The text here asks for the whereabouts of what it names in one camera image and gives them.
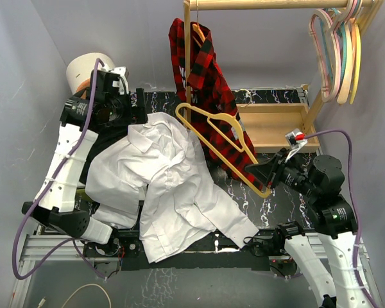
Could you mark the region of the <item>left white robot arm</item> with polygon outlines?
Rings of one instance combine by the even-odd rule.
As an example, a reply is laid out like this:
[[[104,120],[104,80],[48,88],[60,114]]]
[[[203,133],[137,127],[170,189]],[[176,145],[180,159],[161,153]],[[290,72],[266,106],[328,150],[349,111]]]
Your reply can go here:
[[[110,145],[126,136],[131,124],[147,121],[145,95],[137,89],[131,101],[125,67],[100,69],[90,84],[70,97],[60,116],[58,143],[36,207],[26,201],[22,213],[45,227],[75,239],[97,243],[99,251],[112,256],[120,241],[112,227],[75,207],[76,190],[87,181],[91,161]]]

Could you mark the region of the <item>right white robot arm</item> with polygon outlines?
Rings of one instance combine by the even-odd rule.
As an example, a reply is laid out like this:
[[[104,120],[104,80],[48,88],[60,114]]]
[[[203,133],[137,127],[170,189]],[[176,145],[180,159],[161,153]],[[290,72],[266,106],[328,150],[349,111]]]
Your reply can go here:
[[[273,247],[294,259],[318,306],[376,307],[359,260],[357,217],[341,194],[345,181],[341,162],[319,155],[308,171],[302,171],[290,151],[283,148],[273,158],[245,169],[268,188],[284,184],[305,198],[330,267],[322,264],[297,222],[278,225]]]

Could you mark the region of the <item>white button-up shirt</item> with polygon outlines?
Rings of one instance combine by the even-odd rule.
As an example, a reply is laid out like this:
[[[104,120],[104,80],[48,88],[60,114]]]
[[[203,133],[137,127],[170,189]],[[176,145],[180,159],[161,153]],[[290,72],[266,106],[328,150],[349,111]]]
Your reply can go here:
[[[209,172],[197,136],[163,112],[128,127],[126,137],[91,162],[87,195],[98,219],[118,212],[118,224],[139,226],[148,262],[176,255],[213,231],[238,247],[258,229]]]

